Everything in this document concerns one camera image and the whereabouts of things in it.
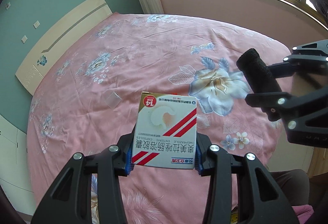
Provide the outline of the white wardrobe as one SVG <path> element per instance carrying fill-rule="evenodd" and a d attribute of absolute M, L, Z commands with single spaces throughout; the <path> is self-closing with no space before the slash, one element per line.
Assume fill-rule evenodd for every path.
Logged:
<path fill-rule="evenodd" d="M 1 188 L 14 209 L 33 215 L 36 202 L 27 163 L 27 136 L 1 117 Z"/>

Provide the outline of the white medicine box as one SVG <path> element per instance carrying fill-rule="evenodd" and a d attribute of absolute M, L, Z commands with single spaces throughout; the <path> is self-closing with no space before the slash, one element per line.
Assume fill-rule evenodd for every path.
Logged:
<path fill-rule="evenodd" d="M 196 132 L 196 98 L 143 92 L 131 161 L 139 166 L 192 170 Z"/>

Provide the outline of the black foam roller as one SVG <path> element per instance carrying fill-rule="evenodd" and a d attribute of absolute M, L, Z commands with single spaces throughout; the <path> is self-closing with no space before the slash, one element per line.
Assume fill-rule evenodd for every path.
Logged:
<path fill-rule="evenodd" d="M 236 62 L 254 94 L 281 92 L 281 88 L 269 67 L 262 61 L 258 52 L 251 48 L 243 53 Z"/>

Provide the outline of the pink floral bed sheet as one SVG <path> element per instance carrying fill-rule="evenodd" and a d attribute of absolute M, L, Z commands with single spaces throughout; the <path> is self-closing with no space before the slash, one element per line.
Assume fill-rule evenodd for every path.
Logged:
<path fill-rule="evenodd" d="M 65 52 L 34 93 L 27 147 L 36 202 L 74 153 L 97 154 L 132 131 L 144 91 L 196 97 L 198 132 L 266 164 L 281 122 L 245 102 L 251 90 L 236 61 L 250 48 L 268 65 L 290 53 L 255 31 L 196 17 L 113 14 L 101 22 Z M 111 92 L 122 99 L 114 109 L 105 102 Z"/>

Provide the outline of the wall socket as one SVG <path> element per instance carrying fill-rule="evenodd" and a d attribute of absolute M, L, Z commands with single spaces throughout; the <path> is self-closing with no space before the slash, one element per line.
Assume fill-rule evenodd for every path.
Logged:
<path fill-rule="evenodd" d="M 26 35 L 24 35 L 24 36 L 22 37 L 21 41 L 22 41 L 22 43 L 25 43 L 25 42 L 27 41 L 27 37 L 26 37 Z"/>
<path fill-rule="evenodd" d="M 34 24 L 33 24 L 34 28 L 37 29 L 39 26 L 40 26 L 40 22 L 39 21 L 36 21 Z"/>

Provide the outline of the clear small plastic cube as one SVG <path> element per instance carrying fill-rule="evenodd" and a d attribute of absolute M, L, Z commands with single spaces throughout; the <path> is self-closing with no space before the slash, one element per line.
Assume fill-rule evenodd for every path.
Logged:
<path fill-rule="evenodd" d="M 107 106 L 111 109 L 114 109 L 115 107 L 118 106 L 118 104 L 121 102 L 121 98 L 118 94 L 116 94 L 115 92 L 111 92 L 111 94 L 109 94 L 106 98 L 105 98 L 105 102 L 107 104 Z"/>

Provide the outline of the cream wooden headboard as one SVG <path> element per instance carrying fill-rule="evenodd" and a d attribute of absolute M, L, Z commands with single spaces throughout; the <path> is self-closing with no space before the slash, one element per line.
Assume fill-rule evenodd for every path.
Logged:
<path fill-rule="evenodd" d="M 34 95 L 49 69 L 85 33 L 112 15 L 105 0 L 86 0 L 63 16 L 26 55 L 15 76 Z"/>

